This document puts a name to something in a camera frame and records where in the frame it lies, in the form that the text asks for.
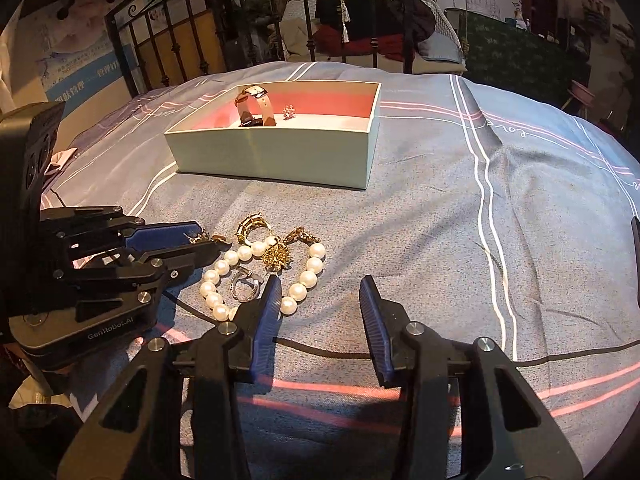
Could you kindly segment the white hanging swing chair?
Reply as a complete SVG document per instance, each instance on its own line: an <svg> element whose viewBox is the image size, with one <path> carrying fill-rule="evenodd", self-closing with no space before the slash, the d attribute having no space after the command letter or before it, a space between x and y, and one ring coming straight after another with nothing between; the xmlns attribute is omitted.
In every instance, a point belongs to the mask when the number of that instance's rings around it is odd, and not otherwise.
<svg viewBox="0 0 640 480"><path fill-rule="evenodd" d="M402 0L345 0L345 6L341 18L337 0L290 1L279 23L285 58L344 61L401 73L409 35L414 74L466 72L458 35L433 1L413 0L409 23L404 22Z"/></svg>

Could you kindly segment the gold chain jewelry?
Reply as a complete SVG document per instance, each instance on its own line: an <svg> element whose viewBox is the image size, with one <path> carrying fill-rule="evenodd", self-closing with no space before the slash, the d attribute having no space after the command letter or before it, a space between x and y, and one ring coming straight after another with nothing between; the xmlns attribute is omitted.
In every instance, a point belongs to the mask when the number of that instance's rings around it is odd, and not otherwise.
<svg viewBox="0 0 640 480"><path fill-rule="evenodd" d="M326 255L326 251L321 248L320 238L308 233L303 226L285 236L277 236L260 212L241 220L234 236L238 247L222 254L214 263L213 274L226 276L241 263L253 259L260 260L267 272L278 273L290 266L290 246L294 243L307 245L311 258L322 259Z"/></svg>

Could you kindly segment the green patterned counter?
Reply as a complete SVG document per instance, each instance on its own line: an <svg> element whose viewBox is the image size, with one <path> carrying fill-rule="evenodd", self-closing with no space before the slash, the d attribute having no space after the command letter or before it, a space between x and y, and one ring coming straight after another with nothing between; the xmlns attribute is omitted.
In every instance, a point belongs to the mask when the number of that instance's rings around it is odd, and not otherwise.
<svg viewBox="0 0 640 480"><path fill-rule="evenodd" d="M589 84L591 67L574 51L482 14L454 8L445 14L463 46L470 81L556 107L573 82Z"/></svg>

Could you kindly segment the black smartphone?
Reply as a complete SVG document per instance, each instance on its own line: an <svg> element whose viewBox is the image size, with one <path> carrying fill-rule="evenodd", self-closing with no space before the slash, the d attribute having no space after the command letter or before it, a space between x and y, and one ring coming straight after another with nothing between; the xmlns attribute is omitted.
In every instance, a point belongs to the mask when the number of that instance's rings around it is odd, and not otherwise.
<svg viewBox="0 0 640 480"><path fill-rule="evenodd" d="M634 263L636 264L637 302L640 307L640 220L637 216L631 222L632 239L634 240Z"/></svg>

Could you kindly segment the pale green open box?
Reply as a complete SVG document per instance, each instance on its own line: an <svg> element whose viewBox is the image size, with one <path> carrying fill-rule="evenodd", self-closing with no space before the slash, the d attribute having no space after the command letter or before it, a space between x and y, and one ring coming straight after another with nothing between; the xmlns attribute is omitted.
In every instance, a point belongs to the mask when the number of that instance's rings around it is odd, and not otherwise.
<svg viewBox="0 0 640 480"><path fill-rule="evenodd" d="M381 85L372 81L286 80L260 84L270 96L275 127L241 127L237 86L179 120L165 133L177 167L271 181L367 187L378 140ZM283 119L285 105L296 116Z"/></svg>

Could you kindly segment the black iron bed frame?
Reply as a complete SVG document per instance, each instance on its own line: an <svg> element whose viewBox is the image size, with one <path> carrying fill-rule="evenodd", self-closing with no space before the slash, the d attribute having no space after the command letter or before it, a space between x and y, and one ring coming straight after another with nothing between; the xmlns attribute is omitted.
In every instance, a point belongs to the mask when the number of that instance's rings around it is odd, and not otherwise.
<svg viewBox="0 0 640 480"><path fill-rule="evenodd" d="M132 96L200 75L287 61L280 19L292 0L124 0L105 25ZM337 0L344 18L345 0ZM404 22L413 0L402 0ZM412 74L411 39L404 70Z"/></svg>

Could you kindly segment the pink stool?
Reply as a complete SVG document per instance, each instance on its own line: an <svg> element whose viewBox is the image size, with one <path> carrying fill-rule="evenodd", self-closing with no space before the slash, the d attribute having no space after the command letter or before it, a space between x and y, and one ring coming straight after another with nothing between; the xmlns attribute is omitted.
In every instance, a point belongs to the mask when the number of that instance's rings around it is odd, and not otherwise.
<svg viewBox="0 0 640 480"><path fill-rule="evenodd" d="M561 110L566 112L570 106L574 106L577 108L577 114L587 119L588 112L592 109L593 103L594 94L583 84L577 80L573 80L568 89L568 99L562 105Z"/></svg>

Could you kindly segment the beige leather strap watch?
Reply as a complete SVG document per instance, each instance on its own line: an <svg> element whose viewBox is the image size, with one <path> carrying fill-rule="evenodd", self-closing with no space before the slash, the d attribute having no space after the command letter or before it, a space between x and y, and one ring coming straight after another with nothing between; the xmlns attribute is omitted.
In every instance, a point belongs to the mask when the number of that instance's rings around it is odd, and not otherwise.
<svg viewBox="0 0 640 480"><path fill-rule="evenodd" d="M242 89L234 100L241 127L275 127L270 96L265 87L254 84Z"/></svg>

